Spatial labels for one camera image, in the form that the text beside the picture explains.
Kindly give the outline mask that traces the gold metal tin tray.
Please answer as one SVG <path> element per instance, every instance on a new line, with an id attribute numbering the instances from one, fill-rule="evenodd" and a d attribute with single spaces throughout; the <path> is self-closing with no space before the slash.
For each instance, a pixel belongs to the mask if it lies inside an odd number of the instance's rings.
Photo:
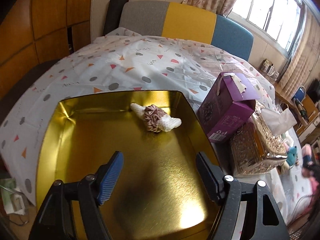
<path id="1" fill-rule="evenodd" d="M 149 132 L 131 103 L 156 105 L 182 123 Z M 109 92 L 60 101 L 48 124 L 36 176 L 40 206 L 53 181 L 79 181 L 114 152 L 124 166 L 100 212 L 113 239 L 206 239 L 219 211 L 195 159 L 215 152 L 184 95 L 178 91 Z"/>

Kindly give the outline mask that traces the black rolled mat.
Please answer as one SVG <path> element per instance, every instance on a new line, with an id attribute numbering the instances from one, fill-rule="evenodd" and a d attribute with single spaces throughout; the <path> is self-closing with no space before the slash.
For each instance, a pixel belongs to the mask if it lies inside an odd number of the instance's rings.
<path id="1" fill-rule="evenodd" d="M 103 29 L 103 35 L 106 35 L 119 27 L 123 7 L 128 1 L 129 0 L 109 1 Z"/>

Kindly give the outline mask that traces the wooden wardrobe panels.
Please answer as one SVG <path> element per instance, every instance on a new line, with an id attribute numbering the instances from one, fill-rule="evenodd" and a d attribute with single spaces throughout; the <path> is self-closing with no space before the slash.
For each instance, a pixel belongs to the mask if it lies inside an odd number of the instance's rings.
<path id="1" fill-rule="evenodd" d="M 35 66 L 90 44 L 91 0 L 17 0 L 1 23 L 1 96 Z"/>

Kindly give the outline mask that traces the white sock with scrunchie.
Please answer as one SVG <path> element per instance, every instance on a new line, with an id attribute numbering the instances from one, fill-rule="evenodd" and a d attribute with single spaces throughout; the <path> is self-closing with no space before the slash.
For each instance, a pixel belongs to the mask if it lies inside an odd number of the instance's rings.
<path id="1" fill-rule="evenodd" d="M 131 103 L 130 108 L 144 122 L 146 129 L 153 133 L 170 132 L 182 124 L 180 118 L 171 117 L 156 105 L 141 106 Z"/>

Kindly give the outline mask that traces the jars on desk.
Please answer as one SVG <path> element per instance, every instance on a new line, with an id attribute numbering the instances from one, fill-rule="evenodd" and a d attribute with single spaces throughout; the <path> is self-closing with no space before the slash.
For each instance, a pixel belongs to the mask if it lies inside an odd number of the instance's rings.
<path id="1" fill-rule="evenodd" d="M 269 61 L 268 59 L 264 59 L 264 61 L 261 63 L 260 69 L 264 74 L 266 74 L 272 80 L 274 80 L 274 81 L 277 80 L 279 73 L 274 68 L 273 63 L 271 61 Z"/>

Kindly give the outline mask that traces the window with white frame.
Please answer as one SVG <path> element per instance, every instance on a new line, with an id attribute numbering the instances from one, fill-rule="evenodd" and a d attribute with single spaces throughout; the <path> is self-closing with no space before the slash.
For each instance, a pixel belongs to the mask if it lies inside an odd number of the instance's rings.
<path id="1" fill-rule="evenodd" d="M 302 0 L 236 0 L 228 18 L 289 58 L 304 27 Z"/>

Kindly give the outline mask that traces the purple cardboard box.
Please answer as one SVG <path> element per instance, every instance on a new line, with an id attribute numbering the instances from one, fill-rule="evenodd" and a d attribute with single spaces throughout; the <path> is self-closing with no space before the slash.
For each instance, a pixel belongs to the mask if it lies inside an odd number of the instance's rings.
<path id="1" fill-rule="evenodd" d="M 229 139 L 253 114 L 258 93 L 242 73 L 221 72 L 197 116 L 211 142 Z"/>

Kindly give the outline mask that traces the wooden side desk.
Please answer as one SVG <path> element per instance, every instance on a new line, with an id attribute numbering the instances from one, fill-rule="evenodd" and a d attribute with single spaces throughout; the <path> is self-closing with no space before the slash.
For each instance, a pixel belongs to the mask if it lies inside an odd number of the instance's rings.
<path id="1" fill-rule="evenodd" d="M 259 73 L 266 78 L 275 88 L 276 99 L 279 101 L 280 107 L 285 103 L 288 108 L 291 110 L 295 119 L 297 120 L 297 124 L 294 126 L 295 132 L 297 133 L 300 141 L 305 140 L 317 127 L 319 124 L 319 110 L 313 101 L 306 95 L 302 100 L 301 104 L 305 108 L 308 121 L 306 121 L 300 114 L 300 109 L 297 107 L 295 102 L 287 97 L 283 92 L 280 85 L 271 79 L 267 74 L 265 74 L 262 70 L 258 70 Z"/>

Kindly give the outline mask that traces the blue folding chair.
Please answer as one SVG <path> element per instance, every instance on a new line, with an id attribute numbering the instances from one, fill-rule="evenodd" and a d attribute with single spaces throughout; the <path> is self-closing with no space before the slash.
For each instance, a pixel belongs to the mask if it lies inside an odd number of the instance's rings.
<path id="1" fill-rule="evenodd" d="M 306 97 L 306 88 L 304 86 L 300 86 L 296 93 L 294 94 L 292 100 L 298 100 L 299 102 L 302 102 Z"/>

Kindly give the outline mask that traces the gold ornate tissue box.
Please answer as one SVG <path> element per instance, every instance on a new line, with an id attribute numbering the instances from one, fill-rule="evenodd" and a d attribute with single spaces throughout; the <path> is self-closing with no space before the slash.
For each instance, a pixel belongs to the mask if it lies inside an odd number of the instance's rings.
<path id="1" fill-rule="evenodd" d="M 262 117 L 263 109 L 256 101 L 251 117 L 231 138 L 233 174 L 237 177 L 267 173 L 287 160 L 283 139 L 271 133 Z"/>

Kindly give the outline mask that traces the blue plush elephant toy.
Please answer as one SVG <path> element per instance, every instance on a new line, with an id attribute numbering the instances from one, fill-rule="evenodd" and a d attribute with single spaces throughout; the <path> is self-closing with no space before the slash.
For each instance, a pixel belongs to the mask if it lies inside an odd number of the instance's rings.
<path id="1" fill-rule="evenodd" d="M 287 144 L 285 144 L 285 148 L 286 148 L 287 159 L 283 163 L 283 168 L 286 170 L 289 170 L 292 166 L 296 164 L 297 147 L 296 146 L 289 147 Z"/>

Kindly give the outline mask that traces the grey yellow blue sofa back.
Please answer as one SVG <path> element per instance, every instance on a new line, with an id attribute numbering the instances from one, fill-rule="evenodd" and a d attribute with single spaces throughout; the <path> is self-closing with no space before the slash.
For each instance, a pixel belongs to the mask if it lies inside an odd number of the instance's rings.
<path id="1" fill-rule="evenodd" d="M 246 61 L 254 41 L 253 34 L 233 20 L 175 2 L 128 2 L 119 26 L 142 35 L 210 44 Z"/>

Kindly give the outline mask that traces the pink blanket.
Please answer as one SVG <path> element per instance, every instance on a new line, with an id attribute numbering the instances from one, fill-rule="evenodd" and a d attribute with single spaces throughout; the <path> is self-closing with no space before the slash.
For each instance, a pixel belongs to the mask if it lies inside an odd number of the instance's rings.
<path id="1" fill-rule="evenodd" d="M 310 144 L 305 144 L 302 147 L 303 156 L 303 166 L 302 166 L 302 176 L 304 178 L 309 178 L 312 187 L 312 196 L 310 204 L 303 211 L 303 215 L 310 213 L 315 202 L 319 198 L 319 165 L 312 161 L 312 147 Z"/>

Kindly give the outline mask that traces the patterned white tablecloth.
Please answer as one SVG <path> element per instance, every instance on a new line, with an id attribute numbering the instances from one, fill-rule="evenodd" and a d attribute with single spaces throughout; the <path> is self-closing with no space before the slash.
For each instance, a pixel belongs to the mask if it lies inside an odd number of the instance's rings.
<path id="1" fill-rule="evenodd" d="M 34 203 L 41 144 L 61 100 L 114 90 L 178 90 L 197 110 L 223 71 L 244 74 L 259 101 L 276 109 L 274 86 L 246 60 L 209 44 L 118 28 L 48 68 L 34 68 L 2 99 L 1 156 Z"/>

